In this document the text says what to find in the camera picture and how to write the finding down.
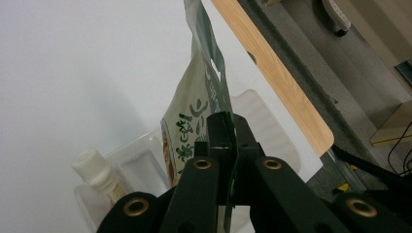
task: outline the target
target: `black cable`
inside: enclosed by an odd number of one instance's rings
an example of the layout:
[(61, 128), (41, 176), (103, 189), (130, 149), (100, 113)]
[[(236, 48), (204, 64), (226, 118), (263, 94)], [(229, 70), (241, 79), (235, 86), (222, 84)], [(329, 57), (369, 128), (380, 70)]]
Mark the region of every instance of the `black cable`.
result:
[(410, 173), (412, 173), (412, 168), (410, 167), (412, 165), (412, 159), (410, 159), (407, 163), (406, 163), (406, 171), (404, 171), (404, 172), (402, 172), (402, 173), (400, 173), (400, 175), (402, 176), (402, 175), (404, 175), (404, 176), (406, 176), (406, 175), (409, 175)]
[(391, 164), (391, 160), (390, 160), (391, 154), (392, 154), (392, 152), (394, 151), (394, 149), (396, 148), (396, 146), (400, 143), (400, 141), (402, 141), (403, 137), (405, 137), (405, 134), (406, 134), (406, 132), (408, 131), (408, 129), (409, 129), (409, 127), (410, 127), (411, 125), (412, 125), (412, 121), (408, 124), (408, 126), (406, 127), (406, 129), (405, 129), (405, 131), (403, 132), (402, 136), (400, 136), (399, 140), (397, 140), (396, 144), (394, 145), (394, 147), (391, 149), (391, 151), (390, 151), (389, 154), (388, 154), (388, 164), (389, 164), (389, 166), (392, 168), (392, 170), (393, 170), (396, 174), (398, 174), (398, 175), (400, 175), (400, 173), (398, 173), (398, 172), (395, 170), (395, 168), (392, 166), (392, 164)]
[(408, 162), (408, 157), (409, 157), (409, 155), (411, 154), (411, 151), (412, 151), (412, 149), (409, 150), (409, 152), (408, 152), (408, 153), (406, 154), (406, 156), (405, 156), (405, 159), (403, 159), (402, 167), (403, 167), (403, 173), (404, 173), (404, 174), (406, 174), (406, 170), (409, 170), (409, 168), (407, 167), (407, 164), (408, 164), (410, 161), (412, 161), (412, 160), (409, 160), (409, 162)]
[(406, 170), (406, 172), (399, 173), (399, 175), (404, 178), (404, 177), (406, 177), (406, 175), (409, 175), (411, 172), (412, 172), (412, 169), (409, 169), (409, 170)]

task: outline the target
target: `green snack bag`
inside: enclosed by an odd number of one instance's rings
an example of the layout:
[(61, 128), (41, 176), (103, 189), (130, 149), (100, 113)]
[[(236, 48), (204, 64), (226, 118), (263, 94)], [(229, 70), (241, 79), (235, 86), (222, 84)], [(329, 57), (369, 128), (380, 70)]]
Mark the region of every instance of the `green snack bag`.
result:
[(164, 159), (173, 185), (179, 180), (186, 162), (193, 157), (194, 142), (206, 140), (209, 115), (228, 112), (227, 122), (232, 127), (234, 139), (223, 56), (210, 19), (200, 0), (185, 0), (185, 9), (193, 34), (191, 61), (161, 121)]

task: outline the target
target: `white surface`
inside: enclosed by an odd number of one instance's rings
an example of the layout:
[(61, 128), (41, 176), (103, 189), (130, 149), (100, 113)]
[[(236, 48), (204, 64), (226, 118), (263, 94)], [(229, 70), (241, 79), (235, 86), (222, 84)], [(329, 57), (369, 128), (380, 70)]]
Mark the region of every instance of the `white surface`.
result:
[(283, 159), (298, 174), (301, 166), (300, 154), (258, 93), (247, 90), (230, 99), (233, 112), (248, 121), (265, 155)]
[[(229, 89), (257, 89), (302, 156), (319, 158), (206, 2)], [(87, 232), (74, 157), (103, 155), (159, 126), (189, 64), (183, 1), (0, 3), (0, 232)]]

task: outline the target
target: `wooden edge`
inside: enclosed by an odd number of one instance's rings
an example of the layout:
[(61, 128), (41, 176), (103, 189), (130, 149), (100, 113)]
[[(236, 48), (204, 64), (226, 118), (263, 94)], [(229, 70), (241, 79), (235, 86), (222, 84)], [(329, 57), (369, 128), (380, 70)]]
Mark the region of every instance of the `wooden edge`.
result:
[(333, 144), (333, 134), (291, 73), (236, 0), (212, 0), (245, 50), (279, 96), (318, 156)]
[(382, 147), (395, 144), (400, 136), (405, 133), (401, 142), (412, 140), (412, 127), (409, 126), (412, 120), (412, 100), (402, 103), (396, 111), (385, 121), (385, 123), (370, 138), (373, 147)]

